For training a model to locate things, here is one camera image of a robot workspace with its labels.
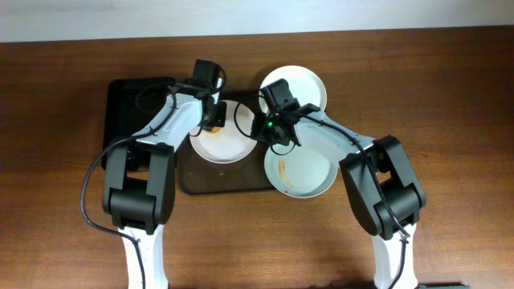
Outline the pink plate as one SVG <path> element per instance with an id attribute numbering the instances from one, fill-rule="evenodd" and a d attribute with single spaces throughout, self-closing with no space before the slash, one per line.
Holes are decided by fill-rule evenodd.
<path id="1" fill-rule="evenodd" d="M 236 101 L 225 100 L 226 120 L 221 128 L 211 132 L 203 130 L 198 136 L 190 136 L 194 151 L 206 161 L 230 164 L 242 160 L 255 148 L 257 141 L 244 136 L 234 122 Z"/>

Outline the light blue plate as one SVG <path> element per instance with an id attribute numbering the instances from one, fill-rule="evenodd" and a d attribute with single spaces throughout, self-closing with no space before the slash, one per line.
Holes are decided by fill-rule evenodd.
<path id="1" fill-rule="evenodd" d="M 320 153 L 292 142 L 268 148 L 264 170 L 277 190 L 296 198 L 321 195 L 332 186 L 338 173 L 338 168 Z"/>

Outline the green and yellow sponge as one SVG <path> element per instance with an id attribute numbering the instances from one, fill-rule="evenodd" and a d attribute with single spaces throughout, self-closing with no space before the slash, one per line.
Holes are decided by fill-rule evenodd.
<path id="1" fill-rule="evenodd" d="M 216 133 L 221 129 L 221 127 L 205 127 L 203 131 L 205 133 Z"/>

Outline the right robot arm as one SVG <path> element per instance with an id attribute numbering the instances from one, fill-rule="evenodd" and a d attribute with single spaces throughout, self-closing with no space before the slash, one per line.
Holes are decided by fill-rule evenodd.
<path id="1" fill-rule="evenodd" d="M 416 288 L 414 232 L 426 195 L 401 142 L 362 136 L 314 104 L 301 105 L 285 79 L 260 88 L 267 112 L 251 137 L 275 146 L 305 147 L 339 166 L 354 217 L 371 236 L 377 288 Z"/>

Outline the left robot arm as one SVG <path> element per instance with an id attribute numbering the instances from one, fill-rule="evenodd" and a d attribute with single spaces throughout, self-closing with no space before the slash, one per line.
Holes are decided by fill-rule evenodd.
<path id="1" fill-rule="evenodd" d="M 190 78 L 136 79 L 128 118 L 145 114 L 131 132 L 112 137 L 100 154 L 105 179 L 102 207 L 109 233 L 122 238 L 131 288 L 167 288 L 163 232 L 175 200 L 175 155 L 190 131 L 222 126 L 226 105 L 218 95 L 226 73 L 199 59 Z"/>

